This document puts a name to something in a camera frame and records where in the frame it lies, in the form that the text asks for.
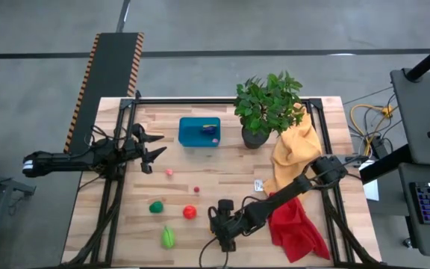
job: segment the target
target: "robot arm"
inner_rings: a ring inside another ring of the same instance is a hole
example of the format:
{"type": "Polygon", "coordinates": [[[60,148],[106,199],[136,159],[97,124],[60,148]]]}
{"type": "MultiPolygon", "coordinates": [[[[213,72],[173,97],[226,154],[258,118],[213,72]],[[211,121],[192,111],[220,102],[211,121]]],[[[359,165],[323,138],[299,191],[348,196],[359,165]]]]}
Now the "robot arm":
{"type": "Polygon", "coordinates": [[[50,152],[34,152],[23,160],[22,172],[27,177],[44,176],[54,171],[90,171],[93,170],[104,176],[111,167],[137,158],[144,173],[152,173],[150,163],[166,149],[162,147],[149,152],[145,142],[151,143],[163,138],[158,135],[147,135],[144,128],[136,123],[132,127],[132,134],[137,138],[127,137],[119,148],[118,140],[111,137],[93,142],[90,148],[81,154],[64,154],[50,152]]]}
{"type": "Polygon", "coordinates": [[[313,189],[332,188],[347,173],[345,165],[359,162],[361,156],[346,159],[343,164],[337,157],[319,157],[306,166],[303,173],[297,176],[293,182],[282,188],[266,200],[258,200],[243,206],[240,210],[230,215],[233,210],[233,201],[220,200],[218,208],[209,208],[211,231],[223,252],[236,250],[234,238],[238,235],[251,235],[266,223],[267,218],[280,206],[300,194],[313,189]],[[308,167],[317,174],[312,179],[305,175],[308,167]]]}

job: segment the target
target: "yellow cable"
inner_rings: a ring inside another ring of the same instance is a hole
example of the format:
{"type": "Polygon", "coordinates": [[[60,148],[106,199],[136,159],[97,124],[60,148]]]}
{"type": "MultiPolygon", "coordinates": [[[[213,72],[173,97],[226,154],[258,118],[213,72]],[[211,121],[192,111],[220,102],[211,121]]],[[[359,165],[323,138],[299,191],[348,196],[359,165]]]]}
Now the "yellow cable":
{"type": "MultiPolygon", "coordinates": [[[[354,118],[354,116],[353,116],[353,112],[354,112],[354,110],[356,109],[356,108],[372,108],[372,109],[376,109],[376,110],[378,110],[378,111],[381,111],[382,112],[382,110],[383,110],[383,108],[378,108],[378,107],[376,107],[376,106],[374,106],[374,105],[366,105],[366,104],[359,104],[359,105],[355,105],[355,106],[353,106],[352,108],[351,108],[351,111],[349,112],[349,116],[351,117],[351,122],[352,122],[352,124],[355,126],[355,128],[358,130],[358,132],[362,135],[362,136],[364,136],[364,132],[359,128],[359,126],[358,126],[358,124],[356,124],[356,121],[355,121],[355,118],[354,118]]],[[[367,150],[368,150],[368,153],[369,153],[369,150],[371,149],[371,145],[370,145],[370,143],[368,143],[367,144],[367,150]]]]}
{"type": "MultiPolygon", "coordinates": [[[[389,114],[392,114],[396,109],[397,109],[398,107],[396,106],[395,108],[393,108],[391,111],[389,111],[389,113],[388,113],[388,115],[389,114]]],[[[378,125],[376,126],[376,128],[374,128],[374,132],[373,132],[373,136],[372,137],[370,137],[369,139],[367,139],[367,147],[366,147],[366,149],[364,150],[364,154],[367,156],[368,155],[368,153],[370,152],[370,148],[371,148],[371,142],[373,141],[373,139],[374,139],[374,137],[376,136],[375,135],[375,133],[378,131],[378,129],[379,129],[379,126],[381,125],[381,123],[382,123],[382,121],[385,119],[386,117],[382,117],[381,118],[381,120],[379,120],[379,123],[378,123],[378,125]]]]}

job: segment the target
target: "potted plant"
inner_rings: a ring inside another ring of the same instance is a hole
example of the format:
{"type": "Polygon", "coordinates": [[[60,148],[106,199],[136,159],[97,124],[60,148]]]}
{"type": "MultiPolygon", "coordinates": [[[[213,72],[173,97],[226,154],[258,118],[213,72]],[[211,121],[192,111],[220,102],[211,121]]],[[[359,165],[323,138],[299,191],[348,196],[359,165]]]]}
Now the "potted plant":
{"type": "Polygon", "coordinates": [[[272,131],[280,135],[303,117],[297,93],[303,87],[288,72],[269,74],[266,84],[261,78],[250,78],[237,85],[235,115],[240,116],[242,137],[246,147],[257,149],[272,131]]]}

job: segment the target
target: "black plant pot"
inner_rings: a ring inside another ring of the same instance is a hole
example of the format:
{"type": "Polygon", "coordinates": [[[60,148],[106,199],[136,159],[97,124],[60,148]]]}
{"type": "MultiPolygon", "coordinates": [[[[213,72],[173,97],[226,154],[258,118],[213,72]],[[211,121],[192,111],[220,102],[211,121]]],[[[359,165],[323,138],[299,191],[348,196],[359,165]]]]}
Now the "black plant pot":
{"type": "Polygon", "coordinates": [[[242,137],[247,148],[257,149],[268,140],[269,135],[262,134],[261,132],[253,134],[251,131],[242,127],[242,137]]]}

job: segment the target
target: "red cloth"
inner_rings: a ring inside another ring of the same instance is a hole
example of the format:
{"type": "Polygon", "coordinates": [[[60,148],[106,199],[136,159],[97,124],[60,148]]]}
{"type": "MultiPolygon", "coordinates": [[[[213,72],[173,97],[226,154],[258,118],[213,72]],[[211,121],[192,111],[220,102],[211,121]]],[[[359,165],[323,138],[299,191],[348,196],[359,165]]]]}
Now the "red cloth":
{"type": "Polygon", "coordinates": [[[273,244],[283,247],[290,262],[298,261],[312,250],[319,257],[329,259],[323,238],[306,217],[298,198],[277,208],[268,218],[268,223],[273,244]]]}

